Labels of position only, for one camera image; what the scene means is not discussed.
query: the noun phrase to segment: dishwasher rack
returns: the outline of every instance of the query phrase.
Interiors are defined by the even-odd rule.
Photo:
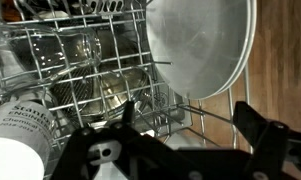
[[[213,116],[217,119],[223,120],[227,123],[229,123],[230,126],[232,126],[232,142],[233,142],[233,148],[238,147],[238,133],[235,128],[235,126],[232,124],[231,119],[220,117],[216,114],[204,111],[201,107],[201,101],[198,101],[199,107],[193,107],[190,105],[190,101],[185,101],[185,103],[177,103],[177,104],[171,104],[168,103],[168,105],[164,106],[156,106],[155,104],[160,104],[160,100],[158,102],[158,99],[156,99],[156,94],[158,93],[158,88],[160,86],[166,86],[166,83],[163,80],[160,80],[158,78],[158,73],[155,69],[155,64],[158,62],[153,61],[151,57],[150,48],[148,47],[147,43],[147,36],[145,32],[145,13],[146,13],[146,6],[148,3],[151,3],[151,1],[147,0],[96,0],[96,1],[90,1],[87,0],[85,2],[91,3],[91,6],[94,6],[95,8],[90,11],[89,13],[86,12],[85,6],[83,5],[83,0],[79,0],[79,11],[81,15],[71,15],[71,11],[69,8],[69,4],[67,0],[60,0],[61,3],[63,3],[65,7],[65,12],[68,14],[68,17],[58,17],[53,0],[47,0],[46,3],[49,6],[49,11],[51,12],[51,15],[53,18],[41,18],[39,15],[39,10],[33,8],[29,5],[30,1],[25,0],[14,0],[14,5],[16,9],[19,11],[22,21],[17,22],[3,22],[4,24],[8,25],[27,25],[27,24],[49,24],[54,28],[55,31],[66,31],[71,29],[81,29],[81,28],[95,28],[95,29],[108,29],[112,33],[113,41],[115,44],[115,53],[116,56],[107,58],[107,59],[101,59],[101,63],[105,62],[117,62],[118,63],[118,69],[115,69],[113,71],[107,71],[107,72],[97,72],[97,73],[91,73],[87,76],[81,76],[81,77],[75,77],[75,78],[68,78],[64,80],[60,80],[56,82],[56,84],[62,84],[62,83],[70,83],[70,87],[72,91],[74,90],[73,82],[75,81],[82,81],[87,78],[95,78],[100,77],[106,74],[110,73],[117,73],[120,74],[124,71],[130,70],[130,69],[140,69],[142,70],[148,78],[148,85],[145,85],[140,88],[134,88],[131,89],[128,86],[128,83],[125,81],[126,89],[125,91],[105,95],[101,92],[101,97],[94,98],[94,99],[87,99],[87,100],[78,100],[75,93],[72,94],[72,103],[55,106],[49,108],[50,111],[55,112],[58,110],[62,110],[69,107],[74,107],[77,112],[77,119],[78,124],[83,127],[84,123],[82,122],[82,116],[79,111],[79,106],[85,103],[93,102],[93,101],[102,101],[103,104],[105,104],[107,98],[112,98],[117,95],[126,95],[128,99],[131,99],[131,93],[135,91],[140,90],[147,90],[149,92],[149,103],[152,104],[151,110],[147,113],[138,112],[136,115],[136,119],[140,119],[140,121],[144,121],[145,124],[148,126],[148,129],[153,132],[153,135],[155,137],[165,137],[164,142],[166,142],[169,137],[174,133],[174,130],[171,129],[172,124],[179,124],[181,128],[176,129],[177,130],[189,130],[194,135],[198,136],[203,140],[204,143],[210,143],[218,146],[216,143],[214,143],[212,140],[204,136],[204,118],[205,116]],[[128,55],[120,55],[117,47],[117,39],[115,36],[116,27],[129,24],[131,25],[131,29],[129,30],[129,34],[132,34],[135,38],[135,42],[137,44],[137,50],[138,52],[135,54],[128,54]],[[121,67],[121,61],[123,59],[131,58],[131,57],[137,57],[140,60],[140,63],[133,67]],[[163,64],[166,64],[169,66],[170,62],[160,62]],[[37,71],[35,73],[40,73],[42,69],[38,67]],[[250,94],[249,94],[249,76],[248,76],[248,65],[246,65],[244,69],[244,79],[245,79],[245,93],[246,93],[246,101],[247,103],[250,102]],[[228,101],[229,101],[229,111],[230,115],[233,114],[233,101],[232,101],[232,92],[231,88],[228,89]],[[169,113],[171,110],[180,109],[184,110],[186,112],[194,113],[200,115],[200,121],[201,121],[201,132],[196,132],[192,130],[190,127],[183,126],[183,122],[180,122],[177,119],[174,119],[173,117],[169,116]],[[105,119],[111,120],[111,118],[107,115],[108,112],[106,110],[105,112]],[[146,121],[144,119],[145,116],[151,117],[151,122]],[[55,155],[57,157],[60,155],[62,150],[62,145],[66,143],[66,139],[70,137],[70,134],[64,135],[62,137],[57,137],[54,140],[54,151],[58,151]]]

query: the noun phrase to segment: dishwasher basket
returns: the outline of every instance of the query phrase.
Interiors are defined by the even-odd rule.
[[[44,2],[45,6],[38,6],[38,3]],[[60,15],[56,10],[55,3],[61,3],[64,8],[64,12],[67,16]],[[80,98],[78,94],[71,93],[66,103],[61,103],[57,106],[50,107],[52,112],[62,111],[68,113],[68,118],[73,122],[74,127],[79,128],[85,126],[84,123],[88,119],[88,124],[94,128],[100,128],[107,125],[108,121],[119,119],[123,110],[124,103],[117,106],[114,110],[111,110],[107,105],[109,99],[122,98],[125,100],[135,100],[136,103],[136,120],[135,128],[140,133],[150,133],[155,137],[165,137],[166,142],[172,133],[179,130],[188,130],[195,136],[203,140],[203,143],[210,143],[218,146],[209,138],[204,136],[204,117],[213,116],[220,119],[229,126],[232,126],[232,142],[233,148],[237,148],[238,135],[237,130],[232,125],[230,119],[220,117],[213,113],[209,113],[201,109],[201,101],[198,101],[199,107],[193,107],[190,105],[190,101],[182,98],[174,93],[162,80],[160,74],[157,73],[155,63],[152,60],[150,48],[147,42],[146,34],[146,18],[145,9],[147,3],[151,1],[147,0],[78,0],[79,3],[76,6],[71,6],[67,0],[14,0],[14,6],[20,14],[21,21],[14,22],[2,22],[0,24],[8,25],[29,25],[29,24],[41,24],[54,28],[55,31],[66,31],[73,29],[92,28],[95,31],[108,32],[111,37],[113,45],[113,54],[106,58],[101,57],[101,64],[112,63],[114,69],[106,70],[103,72],[88,71],[83,75],[73,75],[72,78],[64,78],[58,80],[55,84],[68,84],[67,88],[74,91],[76,88],[84,88],[83,86],[77,86],[76,82],[87,81],[93,78],[99,78],[108,74],[118,76],[123,82],[124,86],[120,91],[112,93],[104,93],[100,89],[100,96],[97,98]],[[42,16],[42,11],[48,12],[48,16]],[[134,44],[134,51],[121,54],[118,47],[117,34],[129,39]],[[137,59],[135,64],[125,63],[127,59]],[[169,62],[160,62],[169,66]],[[122,77],[122,74],[137,69],[144,74],[146,83],[142,86],[130,87],[126,78]],[[38,66],[38,73],[43,71]],[[246,101],[249,103],[249,79],[248,79],[248,67],[244,70],[245,77],[245,92]],[[13,77],[4,77],[0,81],[6,81]],[[232,115],[233,102],[231,95],[231,88],[228,89],[229,96],[229,111]],[[102,116],[95,116],[93,120],[89,119],[89,116],[82,114],[81,108],[87,103],[100,102],[104,108]],[[196,132],[191,129],[192,120],[191,113],[200,116],[201,132]],[[55,138],[53,144],[53,153],[51,154],[48,167],[46,169],[46,178],[53,171],[58,157],[60,156],[62,146],[66,143],[66,140],[71,134],[59,135]]]

